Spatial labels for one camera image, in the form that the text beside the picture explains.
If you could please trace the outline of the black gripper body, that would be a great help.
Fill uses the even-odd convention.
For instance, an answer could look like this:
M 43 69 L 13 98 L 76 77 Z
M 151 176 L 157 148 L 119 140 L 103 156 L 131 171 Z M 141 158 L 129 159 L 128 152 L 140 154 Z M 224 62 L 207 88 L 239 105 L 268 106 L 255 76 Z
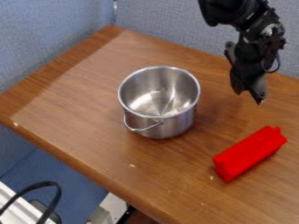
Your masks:
M 267 74 L 261 69 L 261 66 L 256 62 L 247 62 L 236 55 L 237 45 L 228 41 L 225 43 L 224 55 L 231 64 L 231 70 L 237 72 L 237 75 L 243 79 L 252 79 L 251 97 L 257 105 L 263 103 L 267 98 Z

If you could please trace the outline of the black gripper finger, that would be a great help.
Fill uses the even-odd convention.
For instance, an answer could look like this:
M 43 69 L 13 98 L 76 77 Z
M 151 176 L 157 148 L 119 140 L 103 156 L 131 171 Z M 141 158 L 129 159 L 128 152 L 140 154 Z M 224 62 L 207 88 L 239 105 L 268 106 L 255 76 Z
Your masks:
M 243 92 L 253 93 L 252 90 L 252 79 L 239 79 L 239 91 L 237 93 L 241 94 Z
M 231 70 L 229 71 L 229 84 L 231 84 L 231 87 L 233 89 L 233 92 L 240 95 L 241 92 L 245 90 L 244 89 L 244 83 L 243 83 L 243 80 L 240 79 L 239 77 L 239 74 L 235 70 Z

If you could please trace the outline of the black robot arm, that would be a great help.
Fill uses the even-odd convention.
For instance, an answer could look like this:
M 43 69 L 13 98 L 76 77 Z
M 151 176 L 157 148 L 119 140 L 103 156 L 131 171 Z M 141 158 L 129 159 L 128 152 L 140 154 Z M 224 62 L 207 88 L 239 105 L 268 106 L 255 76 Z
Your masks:
M 267 99 L 267 74 L 280 68 L 279 51 L 285 47 L 285 28 L 267 0 L 197 0 L 208 26 L 231 25 L 237 42 L 225 43 L 231 64 L 229 83 L 240 95 L 248 91 L 256 104 Z

